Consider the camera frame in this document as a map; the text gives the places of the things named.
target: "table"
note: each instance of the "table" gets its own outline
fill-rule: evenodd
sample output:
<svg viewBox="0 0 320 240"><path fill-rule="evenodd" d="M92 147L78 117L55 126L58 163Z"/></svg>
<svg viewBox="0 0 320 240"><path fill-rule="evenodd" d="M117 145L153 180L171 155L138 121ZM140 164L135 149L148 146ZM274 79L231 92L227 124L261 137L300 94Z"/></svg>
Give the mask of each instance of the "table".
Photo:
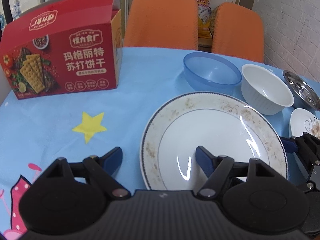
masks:
<svg viewBox="0 0 320 240"><path fill-rule="evenodd" d="M183 57L190 52L125 48L119 86L114 90L26 100L17 100L11 92L0 106L0 189L4 189L3 195L0 191L0 231L4 232L11 226L10 190L20 176L32 183L39 169L45 170L60 156L69 162L79 162L89 155L101 156L120 146L124 159L116 179L132 193L136 189L145 189L139 165L142 133L149 118L163 103L193 91L183 75ZM238 68L251 63L225 58ZM283 79L282 70L258 65ZM320 94L319 83L311 80L308 83ZM240 88L237 86L234 96L244 100ZM281 136L288 137L292 111L293 107L290 107L276 115L266 116ZM87 143L83 133L72 130L77 130L75 127L82 123L83 112L91 117L101 114L98 118L104 113L100 125L107 129L95 133ZM295 184L302 183L304 179L290 154L288 164L290 180Z"/></svg>

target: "snack bag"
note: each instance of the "snack bag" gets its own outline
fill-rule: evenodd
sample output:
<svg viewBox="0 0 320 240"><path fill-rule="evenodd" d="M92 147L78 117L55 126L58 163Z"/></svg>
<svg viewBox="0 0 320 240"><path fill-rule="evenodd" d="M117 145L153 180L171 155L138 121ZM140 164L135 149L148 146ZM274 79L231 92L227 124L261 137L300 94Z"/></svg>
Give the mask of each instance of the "snack bag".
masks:
<svg viewBox="0 0 320 240"><path fill-rule="evenodd" d="M198 3L198 37L210 39L211 33L209 31L210 17L209 4L210 0L197 0Z"/></svg>

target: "red box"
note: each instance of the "red box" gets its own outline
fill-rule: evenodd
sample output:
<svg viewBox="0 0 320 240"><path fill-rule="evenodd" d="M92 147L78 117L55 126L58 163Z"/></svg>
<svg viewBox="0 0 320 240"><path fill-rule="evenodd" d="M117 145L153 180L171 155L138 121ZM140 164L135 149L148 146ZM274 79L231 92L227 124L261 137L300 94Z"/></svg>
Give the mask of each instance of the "red box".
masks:
<svg viewBox="0 0 320 240"><path fill-rule="evenodd" d="M18 99L117 87L116 0L53 0L8 24L0 63Z"/></svg>

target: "chair backrest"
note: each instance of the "chair backrest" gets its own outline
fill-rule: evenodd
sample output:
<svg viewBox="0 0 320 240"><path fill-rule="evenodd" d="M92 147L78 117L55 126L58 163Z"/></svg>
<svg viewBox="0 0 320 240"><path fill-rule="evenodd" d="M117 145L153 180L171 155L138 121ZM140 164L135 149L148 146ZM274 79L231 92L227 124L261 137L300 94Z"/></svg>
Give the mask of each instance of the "chair backrest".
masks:
<svg viewBox="0 0 320 240"><path fill-rule="evenodd" d="M133 0L124 47L197 50L196 0Z"/></svg>
<svg viewBox="0 0 320 240"><path fill-rule="evenodd" d="M258 14L240 5L223 3L213 25L212 53L263 63L263 24Z"/></svg>

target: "blue bowl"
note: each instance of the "blue bowl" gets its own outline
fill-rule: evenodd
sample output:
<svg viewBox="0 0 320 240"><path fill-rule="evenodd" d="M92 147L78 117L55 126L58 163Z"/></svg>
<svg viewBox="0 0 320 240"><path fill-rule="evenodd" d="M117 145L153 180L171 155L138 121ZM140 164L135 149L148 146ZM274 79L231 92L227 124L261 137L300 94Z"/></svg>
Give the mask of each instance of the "blue bowl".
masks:
<svg viewBox="0 0 320 240"><path fill-rule="evenodd" d="M184 74L196 91L213 91L232 95L242 80L240 70L223 57L207 52L192 52L183 59Z"/></svg>

